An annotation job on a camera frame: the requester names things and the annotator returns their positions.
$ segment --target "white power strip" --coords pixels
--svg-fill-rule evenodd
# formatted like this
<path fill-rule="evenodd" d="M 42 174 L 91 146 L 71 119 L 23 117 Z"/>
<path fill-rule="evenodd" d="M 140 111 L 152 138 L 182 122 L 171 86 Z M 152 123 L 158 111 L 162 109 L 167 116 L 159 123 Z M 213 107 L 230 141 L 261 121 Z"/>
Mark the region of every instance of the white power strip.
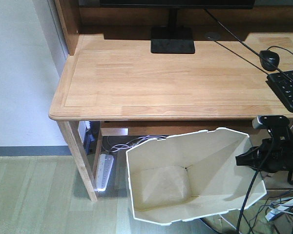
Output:
<path fill-rule="evenodd" d="M 100 154 L 96 177 L 94 178 L 94 191 L 105 191 L 111 174 L 114 157 L 112 155 Z"/>
<path fill-rule="evenodd" d="M 293 199 L 287 201 L 286 203 L 284 203 L 283 205 L 279 205 L 276 209 L 279 210 L 279 211 L 276 211 L 276 210 L 271 210 L 269 211 L 268 214 L 266 214 L 265 218 L 267 221 L 271 221 L 271 220 L 274 220 L 276 219 L 277 217 L 279 217 L 280 215 L 283 214 L 283 211 L 286 211 L 287 209 L 289 209 L 290 207 L 293 206 Z"/>

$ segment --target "desk leg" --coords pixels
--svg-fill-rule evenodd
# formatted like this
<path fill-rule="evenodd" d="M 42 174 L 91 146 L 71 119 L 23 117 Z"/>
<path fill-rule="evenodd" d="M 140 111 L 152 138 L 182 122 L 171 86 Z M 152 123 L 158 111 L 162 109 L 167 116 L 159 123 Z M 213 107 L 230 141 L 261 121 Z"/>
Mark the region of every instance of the desk leg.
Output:
<path fill-rule="evenodd" d="M 80 135 L 78 133 L 78 121 L 57 121 L 61 133 L 75 159 L 78 171 L 83 179 L 90 200 L 96 202 L 97 196 L 94 192 L 94 176 L 87 159 L 86 152 Z"/>

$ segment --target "desk top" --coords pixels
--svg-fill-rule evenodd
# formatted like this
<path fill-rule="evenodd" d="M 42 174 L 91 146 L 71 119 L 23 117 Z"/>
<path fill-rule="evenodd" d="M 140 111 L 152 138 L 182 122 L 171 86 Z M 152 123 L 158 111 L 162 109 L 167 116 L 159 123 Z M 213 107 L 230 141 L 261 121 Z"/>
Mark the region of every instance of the desk top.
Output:
<path fill-rule="evenodd" d="M 278 45 L 293 51 L 293 32 L 250 32 L 255 51 Z M 130 33 L 133 40 L 119 39 Z M 265 83 L 266 74 L 213 41 L 195 41 L 194 55 L 152 54 L 149 29 L 93 27 L 79 37 L 54 95 L 54 120 L 250 120 L 257 115 L 293 118 Z M 260 66 L 236 41 L 220 43 Z M 279 68 L 293 70 L 293 56 Z"/>

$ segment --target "laminate floor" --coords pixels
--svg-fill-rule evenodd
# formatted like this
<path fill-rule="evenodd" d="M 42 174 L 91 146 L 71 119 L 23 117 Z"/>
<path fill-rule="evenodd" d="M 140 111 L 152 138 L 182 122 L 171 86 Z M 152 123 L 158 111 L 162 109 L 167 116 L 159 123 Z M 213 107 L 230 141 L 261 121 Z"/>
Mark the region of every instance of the laminate floor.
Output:
<path fill-rule="evenodd" d="M 214 233 L 200 220 L 165 227 L 134 220 L 128 209 L 125 177 L 125 154 L 118 153 L 108 188 L 93 203 L 72 156 L 0 157 L 0 234 Z M 248 209 L 246 215 L 253 217 L 262 202 Z M 226 219 L 237 216 L 238 211 L 232 211 Z M 222 233 L 234 233 L 218 215 L 207 221 Z M 262 221 L 254 230 L 256 234 L 274 233 Z"/>

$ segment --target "monitor base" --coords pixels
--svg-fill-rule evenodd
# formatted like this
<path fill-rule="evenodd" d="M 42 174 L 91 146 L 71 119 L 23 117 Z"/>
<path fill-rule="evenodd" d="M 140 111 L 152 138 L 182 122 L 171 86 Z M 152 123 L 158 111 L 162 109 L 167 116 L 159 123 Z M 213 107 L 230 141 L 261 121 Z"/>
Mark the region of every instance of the monitor base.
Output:
<path fill-rule="evenodd" d="M 153 27 L 151 52 L 154 54 L 194 54 L 195 47 L 190 28 Z"/>

